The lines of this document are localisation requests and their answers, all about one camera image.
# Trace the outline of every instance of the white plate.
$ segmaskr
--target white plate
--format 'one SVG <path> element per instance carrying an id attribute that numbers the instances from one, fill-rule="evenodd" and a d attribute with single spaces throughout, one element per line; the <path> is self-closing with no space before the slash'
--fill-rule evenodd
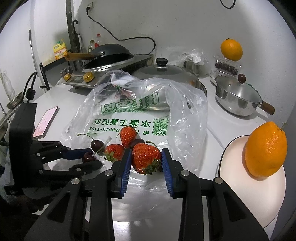
<path id="1" fill-rule="evenodd" d="M 277 216 L 284 200 L 286 176 L 284 167 L 272 176 L 252 176 L 244 159 L 244 147 L 249 136 L 232 140 L 221 157 L 218 176 L 223 178 L 265 228 Z"/>

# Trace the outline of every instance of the red strawberry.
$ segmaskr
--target red strawberry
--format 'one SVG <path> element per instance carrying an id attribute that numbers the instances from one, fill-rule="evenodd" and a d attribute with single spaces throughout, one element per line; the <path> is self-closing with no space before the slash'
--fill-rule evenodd
<path id="1" fill-rule="evenodd" d="M 160 151 L 151 145 L 139 143 L 133 148 L 132 165 L 140 174 L 152 175 L 160 167 Z"/>
<path id="2" fill-rule="evenodd" d="M 115 162 L 122 159 L 124 147 L 120 144 L 111 144 L 105 149 L 105 160 Z"/>
<path id="3" fill-rule="evenodd" d="M 137 137 L 137 132 L 130 126 L 123 127 L 120 131 L 120 139 L 125 148 L 129 148 L 130 144 Z"/>

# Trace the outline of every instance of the metal screw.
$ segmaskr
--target metal screw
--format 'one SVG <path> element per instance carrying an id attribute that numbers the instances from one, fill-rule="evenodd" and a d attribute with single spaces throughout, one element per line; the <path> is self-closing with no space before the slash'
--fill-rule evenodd
<path id="1" fill-rule="evenodd" d="M 71 180 L 71 183 L 72 183 L 73 185 L 78 184 L 79 182 L 80 182 L 80 181 L 79 181 L 78 178 L 73 178 L 73 179 Z"/>
<path id="2" fill-rule="evenodd" d="M 112 170 L 106 170 L 105 171 L 105 175 L 106 176 L 111 176 L 113 174 L 113 171 Z"/>
<path id="3" fill-rule="evenodd" d="M 182 175 L 182 176 L 188 176 L 189 174 L 190 174 L 190 172 L 187 171 L 187 170 L 183 170 L 183 171 L 181 171 L 181 175 Z"/>
<path id="4" fill-rule="evenodd" d="M 223 182 L 223 179 L 220 177 L 215 178 L 215 183 L 221 184 Z"/>

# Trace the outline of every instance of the orange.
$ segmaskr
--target orange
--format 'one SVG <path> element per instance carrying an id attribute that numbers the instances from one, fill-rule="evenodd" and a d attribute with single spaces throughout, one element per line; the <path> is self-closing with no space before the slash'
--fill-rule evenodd
<path id="1" fill-rule="evenodd" d="M 225 58 L 232 61 L 239 61 L 242 58 L 242 47 L 234 39 L 226 39 L 221 44 L 221 53 Z"/>
<path id="2" fill-rule="evenodd" d="M 285 132 L 274 122 L 266 122 L 249 136 L 244 157 L 249 172 L 255 177 L 269 177 L 276 173 L 287 155 Z"/>

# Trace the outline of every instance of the wooden wok handle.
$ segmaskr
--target wooden wok handle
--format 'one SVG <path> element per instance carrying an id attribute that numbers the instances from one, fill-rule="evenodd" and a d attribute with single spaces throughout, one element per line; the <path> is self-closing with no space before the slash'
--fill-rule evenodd
<path id="1" fill-rule="evenodd" d="M 259 106 L 259 108 L 263 109 L 266 113 L 273 115 L 274 114 L 274 107 L 271 104 L 268 104 L 265 101 L 262 101 L 262 104 Z"/>
<path id="2" fill-rule="evenodd" d="M 67 61 L 88 60 L 93 59 L 94 55 L 90 53 L 67 53 L 65 59 Z"/>

